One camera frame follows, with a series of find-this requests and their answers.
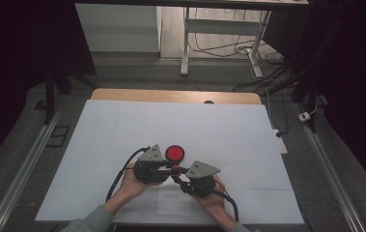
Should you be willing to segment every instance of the gray sleeve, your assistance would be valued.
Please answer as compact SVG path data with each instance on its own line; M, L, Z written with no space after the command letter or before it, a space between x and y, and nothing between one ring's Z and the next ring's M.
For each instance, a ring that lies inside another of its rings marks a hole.
M243 226L241 223L237 222L234 229L232 229L230 232L249 232L245 226Z
M84 219L74 219L64 232L104 232L114 217L102 206L98 206Z

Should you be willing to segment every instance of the gray mat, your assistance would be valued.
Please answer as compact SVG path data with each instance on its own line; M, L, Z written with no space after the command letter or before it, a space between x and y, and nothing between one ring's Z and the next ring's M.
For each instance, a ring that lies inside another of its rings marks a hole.
M102 66L97 67L99 77L93 80L104 88L133 89L169 89L169 90L203 90L226 91L241 83L251 81L246 66L192 66L189 76L180 77L178 65L144 65L144 66ZM30 177L25 190L8 220L5 231L59 231L65 225L34 222L36 213L42 204L54 173L65 153L69 138L73 133L81 110L92 90L70 79L74 89L69 102L57 126L68 126L68 138L63 146L59 139L51 138L49 147L43 150L42 156ZM241 92L252 92L253 87L243 87ZM28 101L14 129L0 148L0 200L9 186L16 170L23 161L44 120L44 111L34 110L38 101L44 100L44 85L33 88L28 93ZM288 132L283 139L289 154L283 156L296 199L308 223L303 225L249 225L248 228L260 228L262 231L350 231L338 202L327 183L316 160L316 156L303 132L301 123L296 118L292 103L285 101L288 115ZM271 96L270 109L272 122L281 131L286 130L285 111L280 93ZM318 135L326 150L331 154L334 166L341 177L343 185L351 196L357 211L366 226L366 172L354 158L343 141L329 127L323 110L317 112Z

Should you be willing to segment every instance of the aluminum rail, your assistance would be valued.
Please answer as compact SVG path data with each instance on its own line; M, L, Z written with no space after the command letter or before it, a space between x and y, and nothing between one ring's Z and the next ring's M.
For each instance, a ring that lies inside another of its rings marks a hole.
M303 113L300 110L300 106L294 104L296 111L299 113ZM321 140L318 136L313 133L307 124L303 124L303 129L306 133L306 136L318 158L318 161L322 167L322 171L324 172L325 177L333 190L333 194L338 200L341 210L346 218L346 222L351 228L352 232L365 232L365 228L361 219L357 213L356 208L352 204L351 198L346 193L343 188L342 183L340 182L339 176L337 175L331 160L329 159L326 151L324 150L324 146L321 143Z
M31 173L38 162L39 157L41 156L43 148L46 145L47 139L53 132L53 128L59 120L63 108L66 106L67 100L67 96L59 97L55 115L50 120L48 125L44 125L42 127L38 137L35 140L35 143L32 145L25 160L20 165L19 170L17 171L14 179L3 196L0 202L0 231L3 230L9 216L12 213L12 210L14 209L14 205L19 199L20 194L23 192L23 189L25 188Z

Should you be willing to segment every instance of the white board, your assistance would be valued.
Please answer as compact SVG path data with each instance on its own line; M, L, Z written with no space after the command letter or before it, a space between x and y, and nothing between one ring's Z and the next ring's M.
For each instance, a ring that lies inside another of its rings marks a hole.
M241 223L303 223L263 105L91 100L36 220L86 217L131 154L155 144L162 152L182 146L183 167L199 160L220 168ZM214 224L171 179L130 201L115 222Z

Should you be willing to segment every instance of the red circular object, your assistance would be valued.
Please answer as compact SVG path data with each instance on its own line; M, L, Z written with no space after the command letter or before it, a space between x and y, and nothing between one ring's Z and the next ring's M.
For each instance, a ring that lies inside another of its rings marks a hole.
M183 159L184 150L182 147L174 145L167 148L165 154L170 161L178 161Z

